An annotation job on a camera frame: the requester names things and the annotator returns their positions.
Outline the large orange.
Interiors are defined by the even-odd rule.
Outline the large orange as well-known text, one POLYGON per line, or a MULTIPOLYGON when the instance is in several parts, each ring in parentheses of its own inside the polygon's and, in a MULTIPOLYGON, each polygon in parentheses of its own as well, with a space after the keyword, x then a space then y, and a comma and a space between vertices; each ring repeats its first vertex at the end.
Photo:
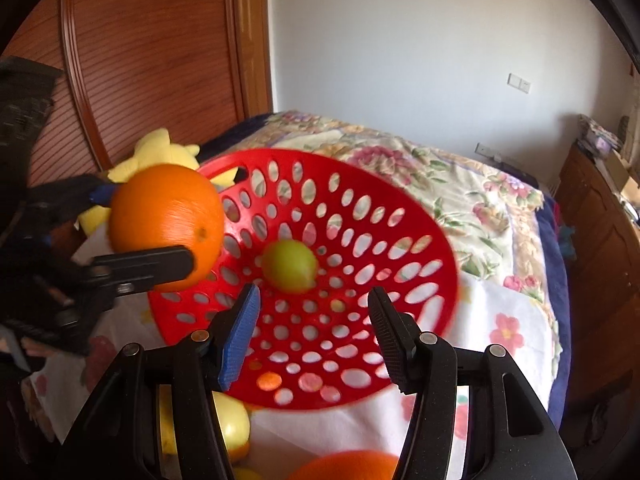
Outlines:
POLYGON ((315 458, 288 476, 290 480, 390 480, 398 457, 378 451, 358 450, 315 458))
POLYGON ((220 256, 224 210, 212 182, 179 165, 160 164, 119 185, 110 203, 107 234, 114 252, 182 245, 193 254, 194 269, 182 280, 157 286, 180 292, 199 281, 220 256))

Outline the yellow-green pear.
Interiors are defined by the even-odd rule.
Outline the yellow-green pear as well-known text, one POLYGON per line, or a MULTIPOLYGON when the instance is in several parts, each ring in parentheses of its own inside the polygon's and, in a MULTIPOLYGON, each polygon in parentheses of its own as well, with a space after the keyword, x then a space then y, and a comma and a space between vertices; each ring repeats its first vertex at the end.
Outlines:
MULTIPOLYGON (((250 450, 250 415, 244 404, 221 392, 212 393, 224 445, 232 465, 245 458, 250 450)), ((160 445, 165 455, 178 455, 171 388, 160 385, 160 445)))

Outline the green apple front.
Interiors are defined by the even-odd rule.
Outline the green apple front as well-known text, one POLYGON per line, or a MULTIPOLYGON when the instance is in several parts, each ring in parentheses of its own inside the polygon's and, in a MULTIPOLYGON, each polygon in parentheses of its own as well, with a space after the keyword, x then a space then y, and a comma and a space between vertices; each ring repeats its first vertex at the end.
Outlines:
POLYGON ((302 294, 312 289, 318 269, 317 258, 298 240, 277 240, 262 254, 262 274, 281 292, 302 294))

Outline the yellow plush toy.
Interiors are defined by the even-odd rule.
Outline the yellow plush toy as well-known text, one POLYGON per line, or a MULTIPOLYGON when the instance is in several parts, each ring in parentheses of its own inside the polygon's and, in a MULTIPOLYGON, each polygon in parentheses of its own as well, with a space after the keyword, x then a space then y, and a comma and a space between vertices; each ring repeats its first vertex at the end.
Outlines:
MULTIPOLYGON (((196 155, 199 152, 200 148, 195 144, 183 146, 172 143, 169 139, 168 130, 160 128, 140 139, 134 147, 134 154, 130 158, 108 170, 106 173, 107 180, 121 185, 137 172, 160 164, 179 165, 199 172, 200 164, 196 160, 196 155)), ((206 174, 202 175, 213 183, 218 192, 218 178, 209 177, 206 174)), ((104 227, 107 234, 107 221, 110 212, 110 206, 93 206, 80 214, 77 222, 88 236, 96 232, 100 226, 104 227)))

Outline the white fruit-print tablecloth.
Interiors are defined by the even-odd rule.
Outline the white fruit-print tablecloth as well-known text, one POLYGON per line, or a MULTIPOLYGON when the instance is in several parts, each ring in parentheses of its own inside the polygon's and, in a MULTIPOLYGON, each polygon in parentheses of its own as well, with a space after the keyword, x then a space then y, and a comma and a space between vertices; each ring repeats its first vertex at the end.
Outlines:
MULTIPOLYGON (((456 347, 482 351, 488 344, 508 350, 547 404, 556 374, 558 326, 540 303, 492 281, 460 275, 460 302, 445 337, 456 347)), ((103 374, 128 342, 144 348, 162 345, 145 295, 120 298, 96 328, 98 362, 57 353, 23 388, 29 411, 43 432, 63 440, 89 396, 84 370, 103 374)), ((333 410, 260 410, 250 418, 247 468, 266 479, 285 479, 314 458, 348 450, 398 455, 404 444, 414 400, 390 386, 366 400, 333 410)))

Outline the floral bed quilt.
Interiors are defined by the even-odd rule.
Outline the floral bed quilt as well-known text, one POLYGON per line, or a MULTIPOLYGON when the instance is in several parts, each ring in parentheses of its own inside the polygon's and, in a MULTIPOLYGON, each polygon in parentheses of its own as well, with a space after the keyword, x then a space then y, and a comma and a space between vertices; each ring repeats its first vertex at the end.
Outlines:
POLYGON ((561 422, 572 358, 570 300, 551 197, 476 160, 299 112, 240 122, 203 144, 197 159, 208 162, 250 148, 335 158, 398 186, 442 227, 460 275, 492 281, 537 300, 558 326, 556 374, 546 405, 552 422, 561 422))

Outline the red perforated plastic basket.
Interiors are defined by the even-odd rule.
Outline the red perforated plastic basket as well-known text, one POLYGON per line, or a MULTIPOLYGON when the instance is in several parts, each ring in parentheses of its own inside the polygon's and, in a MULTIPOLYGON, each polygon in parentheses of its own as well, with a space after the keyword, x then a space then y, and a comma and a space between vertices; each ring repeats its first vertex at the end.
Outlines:
POLYGON ((228 309, 246 284, 262 306, 230 394, 275 410, 310 411, 364 399, 390 380, 368 311, 375 287, 423 328, 442 334, 459 273, 444 231, 406 192, 340 160, 258 148, 201 166, 208 178, 238 170, 221 193, 224 246, 212 270, 181 292, 150 292, 160 336, 175 344, 228 309), (262 268, 266 247, 290 238, 317 261, 311 288, 288 294, 262 268))

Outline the wooden louvered wardrobe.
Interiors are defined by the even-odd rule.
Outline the wooden louvered wardrobe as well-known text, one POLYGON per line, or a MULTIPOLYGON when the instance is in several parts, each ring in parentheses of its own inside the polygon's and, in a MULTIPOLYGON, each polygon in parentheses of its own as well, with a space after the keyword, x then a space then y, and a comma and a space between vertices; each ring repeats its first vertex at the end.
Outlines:
POLYGON ((61 71, 33 184, 110 168, 158 128, 203 144, 273 108, 267 0, 1 0, 1 53, 61 71))

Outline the wooden sideboard cabinet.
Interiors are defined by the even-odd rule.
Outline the wooden sideboard cabinet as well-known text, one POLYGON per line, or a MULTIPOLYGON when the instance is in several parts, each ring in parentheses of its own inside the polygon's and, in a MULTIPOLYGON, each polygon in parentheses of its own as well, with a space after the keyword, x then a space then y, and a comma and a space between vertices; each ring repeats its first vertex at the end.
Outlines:
POLYGON ((594 160, 573 144, 555 193, 574 230, 568 264, 572 365, 567 401, 602 399, 639 379, 639 237, 594 160))

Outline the cardboard box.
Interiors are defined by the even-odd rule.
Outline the cardboard box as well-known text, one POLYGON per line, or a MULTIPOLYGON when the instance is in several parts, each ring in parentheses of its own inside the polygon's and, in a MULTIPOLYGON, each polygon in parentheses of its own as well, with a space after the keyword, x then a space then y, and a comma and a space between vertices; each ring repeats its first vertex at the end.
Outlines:
POLYGON ((639 176, 625 159, 616 151, 608 154, 604 160, 606 171, 611 177, 614 188, 628 202, 639 205, 639 176))

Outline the stack of items on sideboard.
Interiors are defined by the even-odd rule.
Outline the stack of items on sideboard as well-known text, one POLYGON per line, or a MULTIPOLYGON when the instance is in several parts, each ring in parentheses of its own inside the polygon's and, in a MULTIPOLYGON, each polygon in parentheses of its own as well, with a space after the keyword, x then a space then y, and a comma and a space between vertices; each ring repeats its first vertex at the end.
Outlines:
POLYGON ((580 114, 578 116, 580 140, 584 142, 592 154, 599 158, 607 158, 612 151, 618 152, 622 147, 620 139, 599 125, 591 117, 580 114))

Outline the wall power socket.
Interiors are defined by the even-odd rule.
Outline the wall power socket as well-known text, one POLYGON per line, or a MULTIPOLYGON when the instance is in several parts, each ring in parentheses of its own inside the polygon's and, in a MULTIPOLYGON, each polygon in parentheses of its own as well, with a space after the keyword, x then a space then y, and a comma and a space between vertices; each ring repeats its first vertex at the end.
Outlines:
POLYGON ((501 162, 502 161, 502 155, 494 150, 493 148, 490 148, 489 146, 486 146, 484 144, 481 143, 477 143, 476 144, 476 148, 474 150, 474 152, 477 155, 483 156, 487 159, 491 159, 494 162, 501 162))

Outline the white wall switch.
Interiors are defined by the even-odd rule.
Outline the white wall switch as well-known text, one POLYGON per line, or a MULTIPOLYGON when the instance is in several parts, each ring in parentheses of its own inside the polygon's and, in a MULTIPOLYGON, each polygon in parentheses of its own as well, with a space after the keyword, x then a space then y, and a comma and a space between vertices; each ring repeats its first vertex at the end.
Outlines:
POLYGON ((518 91, 529 94, 530 82, 518 75, 515 75, 514 73, 509 74, 508 81, 506 83, 518 91))

